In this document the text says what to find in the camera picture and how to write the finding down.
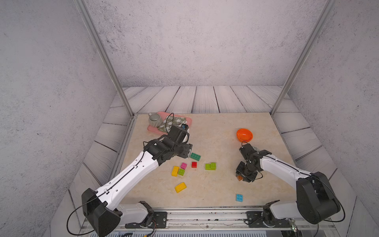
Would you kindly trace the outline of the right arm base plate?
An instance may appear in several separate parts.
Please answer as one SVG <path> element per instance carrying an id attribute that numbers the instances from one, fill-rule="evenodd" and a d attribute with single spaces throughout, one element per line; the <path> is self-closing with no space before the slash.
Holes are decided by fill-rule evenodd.
<path id="1" fill-rule="evenodd" d="M 290 222 L 287 219 L 276 219 L 267 211 L 248 211 L 245 224 L 249 228 L 290 228 Z"/>

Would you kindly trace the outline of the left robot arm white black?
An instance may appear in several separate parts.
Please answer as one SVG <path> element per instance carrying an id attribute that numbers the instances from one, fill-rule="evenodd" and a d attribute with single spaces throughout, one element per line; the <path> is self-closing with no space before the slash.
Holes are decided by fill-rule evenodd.
<path id="1" fill-rule="evenodd" d="M 188 143 L 188 129 L 186 124 L 171 126 L 168 134 L 145 144 L 138 157 L 115 178 L 96 190 L 83 192 L 83 214 L 98 236 L 107 236 L 119 225 L 150 225 L 154 210 L 145 201 L 125 207 L 119 204 L 146 175 L 167 160 L 175 156 L 189 158 L 192 144 Z"/>

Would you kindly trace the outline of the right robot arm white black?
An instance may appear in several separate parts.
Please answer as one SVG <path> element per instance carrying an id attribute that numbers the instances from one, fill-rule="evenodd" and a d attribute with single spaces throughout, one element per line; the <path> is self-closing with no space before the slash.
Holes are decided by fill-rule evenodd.
<path id="1" fill-rule="evenodd" d="M 264 205 L 262 222 L 273 228 L 285 219 L 303 218 L 311 224 L 329 221 L 342 212 L 343 205 L 326 177 L 321 172 L 309 172 L 286 163 L 267 150 L 259 150 L 247 142 L 239 149 L 244 161 L 236 168 L 236 176 L 244 182 L 254 182 L 257 175 L 267 171 L 289 184 L 296 191 L 296 200 L 275 200 Z"/>

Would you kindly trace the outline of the yellow long lego brick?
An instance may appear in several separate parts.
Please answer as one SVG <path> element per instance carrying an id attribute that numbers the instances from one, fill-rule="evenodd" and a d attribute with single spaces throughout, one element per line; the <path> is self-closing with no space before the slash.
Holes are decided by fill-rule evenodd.
<path id="1" fill-rule="evenodd" d="M 184 182 L 178 184 L 177 186 L 175 186 L 175 191 L 176 193 L 180 193 L 181 191 L 183 191 L 184 189 L 186 189 L 187 186 Z"/>

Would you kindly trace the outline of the cyan small lego brick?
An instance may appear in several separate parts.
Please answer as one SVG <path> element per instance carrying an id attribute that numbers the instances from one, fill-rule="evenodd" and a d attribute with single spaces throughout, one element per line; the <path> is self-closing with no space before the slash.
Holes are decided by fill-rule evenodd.
<path id="1" fill-rule="evenodd" d="M 241 195 L 241 194 L 236 194 L 235 200 L 236 200 L 237 202 L 243 202 L 243 195 Z"/>

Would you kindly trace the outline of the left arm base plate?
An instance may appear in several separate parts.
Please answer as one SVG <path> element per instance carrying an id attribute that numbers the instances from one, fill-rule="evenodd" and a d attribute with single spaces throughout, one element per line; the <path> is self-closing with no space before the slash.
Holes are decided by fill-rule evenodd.
<path id="1" fill-rule="evenodd" d="M 149 217 L 150 223 L 130 223 L 125 224 L 126 229 L 165 229 L 167 226 L 168 213 L 165 211 L 154 212 L 152 217 Z"/>

